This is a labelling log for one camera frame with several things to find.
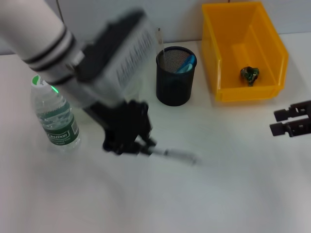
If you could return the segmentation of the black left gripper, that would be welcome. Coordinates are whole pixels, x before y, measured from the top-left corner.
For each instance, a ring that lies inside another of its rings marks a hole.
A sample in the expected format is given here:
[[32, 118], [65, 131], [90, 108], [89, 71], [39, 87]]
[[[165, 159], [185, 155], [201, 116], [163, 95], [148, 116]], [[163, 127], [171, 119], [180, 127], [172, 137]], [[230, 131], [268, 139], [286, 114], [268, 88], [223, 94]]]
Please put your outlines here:
[[132, 100], [114, 108], [96, 102], [84, 111], [104, 129], [103, 150], [116, 156], [141, 153], [149, 157], [156, 141], [150, 135], [148, 109], [147, 103]]

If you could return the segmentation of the grey white pen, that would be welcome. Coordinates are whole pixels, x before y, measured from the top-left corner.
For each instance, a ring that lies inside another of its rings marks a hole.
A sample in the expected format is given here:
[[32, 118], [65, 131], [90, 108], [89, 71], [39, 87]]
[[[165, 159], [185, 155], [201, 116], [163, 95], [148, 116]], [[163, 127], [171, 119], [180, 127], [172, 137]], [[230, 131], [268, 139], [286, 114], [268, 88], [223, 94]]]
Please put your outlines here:
[[177, 150], [177, 149], [160, 149], [157, 147], [150, 147], [148, 152], [151, 155], [157, 155], [169, 159], [175, 159], [183, 163], [188, 163], [190, 165], [199, 165], [201, 164], [201, 159], [198, 155], [186, 151], [186, 150]]

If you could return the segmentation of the green plastic wrapper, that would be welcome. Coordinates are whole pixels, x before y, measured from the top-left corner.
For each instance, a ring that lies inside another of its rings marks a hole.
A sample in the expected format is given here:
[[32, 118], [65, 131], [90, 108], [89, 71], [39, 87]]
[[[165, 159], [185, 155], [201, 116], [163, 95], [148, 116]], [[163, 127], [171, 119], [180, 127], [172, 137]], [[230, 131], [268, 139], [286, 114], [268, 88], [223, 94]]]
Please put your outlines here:
[[253, 86], [254, 82], [259, 76], [259, 69], [257, 67], [244, 67], [240, 70], [240, 75], [248, 83], [248, 86]]

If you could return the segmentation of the clear bottle with green label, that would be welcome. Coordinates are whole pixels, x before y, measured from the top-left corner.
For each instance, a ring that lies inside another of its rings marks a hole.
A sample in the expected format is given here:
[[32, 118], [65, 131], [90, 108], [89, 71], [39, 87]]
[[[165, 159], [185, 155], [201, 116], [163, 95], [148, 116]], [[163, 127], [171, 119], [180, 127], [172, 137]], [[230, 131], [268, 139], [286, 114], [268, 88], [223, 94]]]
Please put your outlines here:
[[31, 80], [31, 103], [49, 141], [62, 151], [79, 147], [81, 136], [69, 102], [39, 75]]

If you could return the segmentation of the blue scissors with sheath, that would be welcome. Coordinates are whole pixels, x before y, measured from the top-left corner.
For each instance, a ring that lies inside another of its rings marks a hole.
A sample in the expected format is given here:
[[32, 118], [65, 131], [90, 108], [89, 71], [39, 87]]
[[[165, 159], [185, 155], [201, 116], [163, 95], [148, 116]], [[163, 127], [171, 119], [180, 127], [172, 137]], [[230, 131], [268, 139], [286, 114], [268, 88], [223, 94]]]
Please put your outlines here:
[[188, 56], [181, 67], [176, 71], [176, 73], [185, 73], [190, 71], [193, 68], [195, 62], [196, 57], [194, 55]]

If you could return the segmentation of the transparent plastic ruler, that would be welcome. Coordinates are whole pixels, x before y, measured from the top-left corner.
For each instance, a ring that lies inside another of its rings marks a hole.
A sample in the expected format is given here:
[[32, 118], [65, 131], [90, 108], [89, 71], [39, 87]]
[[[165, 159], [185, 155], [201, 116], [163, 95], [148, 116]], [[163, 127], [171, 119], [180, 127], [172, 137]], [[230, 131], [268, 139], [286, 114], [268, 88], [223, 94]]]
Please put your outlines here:
[[157, 57], [156, 58], [157, 58], [158, 64], [163, 70], [167, 70], [162, 30], [160, 28], [157, 28], [155, 35], [157, 39]]

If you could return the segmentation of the black mesh pen holder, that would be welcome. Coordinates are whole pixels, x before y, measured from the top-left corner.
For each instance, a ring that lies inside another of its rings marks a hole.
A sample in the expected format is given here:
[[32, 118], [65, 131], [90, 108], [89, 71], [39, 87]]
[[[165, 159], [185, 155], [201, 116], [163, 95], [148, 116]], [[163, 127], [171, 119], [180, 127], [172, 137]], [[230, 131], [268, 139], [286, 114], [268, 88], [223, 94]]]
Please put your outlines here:
[[197, 58], [190, 71], [176, 73], [190, 55], [195, 56], [191, 50], [185, 47], [170, 46], [165, 48], [167, 70], [163, 70], [159, 66], [156, 58], [156, 96], [163, 104], [181, 106], [190, 99]]

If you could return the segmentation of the yellow plastic bin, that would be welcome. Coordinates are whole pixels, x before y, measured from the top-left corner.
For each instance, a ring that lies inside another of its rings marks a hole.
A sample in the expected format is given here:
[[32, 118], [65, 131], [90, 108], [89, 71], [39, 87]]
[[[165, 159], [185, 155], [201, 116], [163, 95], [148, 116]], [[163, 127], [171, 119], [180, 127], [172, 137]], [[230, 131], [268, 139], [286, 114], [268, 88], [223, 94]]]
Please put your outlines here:
[[[202, 5], [202, 53], [217, 101], [267, 100], [283, 90], [289, 54], [261, 2]], [[240, 75], [257, 67], [253, 86]]]

